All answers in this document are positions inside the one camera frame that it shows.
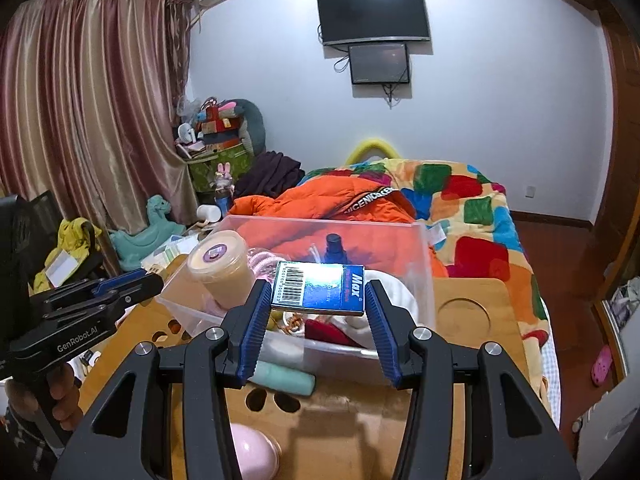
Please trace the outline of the left hand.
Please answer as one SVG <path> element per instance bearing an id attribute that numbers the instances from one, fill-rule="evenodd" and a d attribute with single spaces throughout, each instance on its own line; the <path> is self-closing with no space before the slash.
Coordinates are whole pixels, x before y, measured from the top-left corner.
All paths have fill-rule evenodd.
<path id="1" fill-rule="evenodd" d="M 51 414 L 64 431 L 74 431 L 82 419 L 82 409 L 79 406 L 80 391 L 76 384 L 73 367 L 64 363 L 51 370 L 48 374 L 50 396 L 55 400 Z M 39 410 L 35 396 L 28 388 L 9 379 L 6 382 L 6 395 L 9 406 L 21 419 L 33 422 Z"/>

